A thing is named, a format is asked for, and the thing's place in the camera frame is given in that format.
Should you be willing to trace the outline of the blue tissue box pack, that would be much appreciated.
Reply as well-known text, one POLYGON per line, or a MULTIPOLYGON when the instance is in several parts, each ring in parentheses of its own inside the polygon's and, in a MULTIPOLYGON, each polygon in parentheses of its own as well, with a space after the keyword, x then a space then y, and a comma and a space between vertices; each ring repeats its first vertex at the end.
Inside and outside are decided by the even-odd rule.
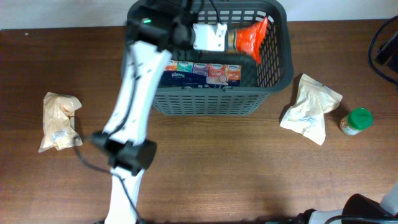
POLYGON ((164 86, 223 88, 240 86, 242 66, 171 60, 160 80, 164 86))

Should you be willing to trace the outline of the grey plastic laundry basket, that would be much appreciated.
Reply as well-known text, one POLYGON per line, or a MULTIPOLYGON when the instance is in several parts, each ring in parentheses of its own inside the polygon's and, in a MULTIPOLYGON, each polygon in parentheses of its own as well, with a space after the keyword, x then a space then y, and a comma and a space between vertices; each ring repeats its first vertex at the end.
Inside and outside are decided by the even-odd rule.
POLYGON ((273 93, 292 81, 293 65, 287 16, 282 5, 273 0, 192 1, 199 10, 201 24, 215 24, 216 14, 229 28, 245 28, 268 18, 267 32, 259 48, 261 63, 238 53, 206 53, 197 50, 174 50, 173 58, 195 62, 236 63, 242 66, 243 79, 235 87, 183 87, 160 84, 154 97, 154 108, 172 116, 247 115, 257 110, 273 93))

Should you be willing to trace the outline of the orange pasta package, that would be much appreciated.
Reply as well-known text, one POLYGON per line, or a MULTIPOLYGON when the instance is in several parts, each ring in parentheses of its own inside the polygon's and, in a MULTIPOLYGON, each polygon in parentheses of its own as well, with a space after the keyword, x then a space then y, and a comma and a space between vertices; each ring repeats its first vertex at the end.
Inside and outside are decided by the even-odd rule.
POLYGON ((229 30, 226 51, 246 54, 261 64, 260 48, 267 33, 268 22, 268 17, 265 17, 250 27, 229 30))

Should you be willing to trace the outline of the beige snack bag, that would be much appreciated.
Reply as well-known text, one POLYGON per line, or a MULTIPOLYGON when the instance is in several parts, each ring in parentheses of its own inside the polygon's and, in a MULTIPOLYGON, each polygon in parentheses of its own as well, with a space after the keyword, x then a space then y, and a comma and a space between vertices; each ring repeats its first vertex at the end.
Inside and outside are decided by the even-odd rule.
POLYGON ((78 98, 48 92, 43 103, 43 131, 39 152, 51 148, 60 151, 81 146, 80 135, 75 131, 75 111, 82 107, 78 98))

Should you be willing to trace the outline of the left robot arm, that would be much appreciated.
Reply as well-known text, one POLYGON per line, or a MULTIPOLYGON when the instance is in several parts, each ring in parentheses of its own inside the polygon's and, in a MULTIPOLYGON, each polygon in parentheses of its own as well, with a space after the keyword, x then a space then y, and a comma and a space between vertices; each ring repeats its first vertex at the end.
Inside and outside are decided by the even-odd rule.
POLYGON ((156 154, 146 138, 150 108, 174 49, 190 49, 198 14, 192 1, 139 1, 127 14, 123 82, 113 113, 90 141, 108 155, 112 177, 109 212, 104 223, 144 223, 137 198, 144 172, 156 154))

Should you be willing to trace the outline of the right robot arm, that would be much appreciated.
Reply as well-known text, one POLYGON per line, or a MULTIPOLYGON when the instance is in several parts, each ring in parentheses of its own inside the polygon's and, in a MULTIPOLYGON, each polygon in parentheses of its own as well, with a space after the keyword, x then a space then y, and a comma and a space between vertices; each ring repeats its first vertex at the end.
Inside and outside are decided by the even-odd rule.
POLYGON ((352 195, 339 210, 315 209, 299 213, 287 223, 293 224, 397 224, 397 183, 376 202, 361 194, 352 195))

